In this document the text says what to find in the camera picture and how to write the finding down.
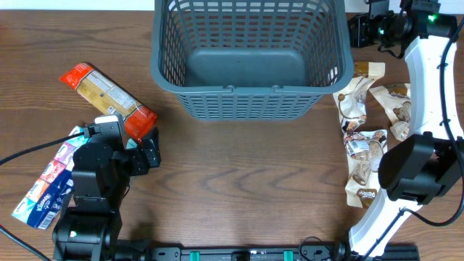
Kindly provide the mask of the teal wet wipes pack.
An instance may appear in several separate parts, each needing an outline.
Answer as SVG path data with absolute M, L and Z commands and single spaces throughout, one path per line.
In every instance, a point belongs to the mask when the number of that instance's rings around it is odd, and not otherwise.
M 127 144 L 126 144 L 125 148 L 126 149 L 137 149 L 138 148 L 138 143 L 130 138 L 130 139 L 127 140 Z

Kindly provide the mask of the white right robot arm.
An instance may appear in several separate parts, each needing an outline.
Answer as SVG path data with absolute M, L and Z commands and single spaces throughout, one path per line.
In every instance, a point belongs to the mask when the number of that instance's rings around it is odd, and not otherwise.
M 410 75 L 411 115 L 407 138 L 381 158 L 380 190 L 334 260 L 384 260 L 386 246 L 410 216 L 463 181 L 463 129 L 457 115 L 453 62 L 463 21 L 442 14 L 437 1 L 387 1 L 349 19 L 355 48 L 400 45 Z

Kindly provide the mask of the orange pasta packet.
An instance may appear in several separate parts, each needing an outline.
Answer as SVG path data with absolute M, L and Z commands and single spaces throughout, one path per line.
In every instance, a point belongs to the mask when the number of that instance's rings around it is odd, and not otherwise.
M 121 115 L 125 132 L 141 142 L 154 127 L 157 114 L 90 64 L 79 63 L 60 77 L 105 115 Z

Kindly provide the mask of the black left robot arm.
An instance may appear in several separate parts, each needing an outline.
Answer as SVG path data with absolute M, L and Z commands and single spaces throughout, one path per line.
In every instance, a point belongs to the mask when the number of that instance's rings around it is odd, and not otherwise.
M 148 240 L 121 241 L 120 206 L 133 176 L 161 163 L 159 131 L 153 127 L 138 146 L 123 144 L 120 116 L 95 119 L 83 129 L 88 143 L 73 155 L 74 191 L 54 227 L 54 260 L 150 260 Z

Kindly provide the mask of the beige snack pouch cookie print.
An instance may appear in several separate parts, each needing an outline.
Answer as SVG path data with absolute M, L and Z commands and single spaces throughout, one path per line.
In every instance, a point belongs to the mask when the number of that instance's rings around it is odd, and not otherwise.
M 378 168 L 386 153 L 387 130 L 344 134 L 349 175 L 345 192 L 350 207 L 369 208 L 379 189 Z

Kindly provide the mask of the beige snack pouch brown band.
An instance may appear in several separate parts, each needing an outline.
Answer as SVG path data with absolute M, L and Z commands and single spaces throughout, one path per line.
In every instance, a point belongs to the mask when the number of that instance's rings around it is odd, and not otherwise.
M 349 84 L 333 94 L 342 133 L 352 133 L 366 122 L 367 91 L 386 72 L 383 62 L 356 62 L 354 66 L 355 73 Z

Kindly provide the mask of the beige snack pouch dark window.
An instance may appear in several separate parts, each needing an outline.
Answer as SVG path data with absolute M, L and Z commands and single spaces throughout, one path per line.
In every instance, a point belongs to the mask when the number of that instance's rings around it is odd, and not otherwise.
M 390 131 L 398 141 L 408 137 L 411 120 L 409 83 L 391 83 L 369 89 L 391 122 Z

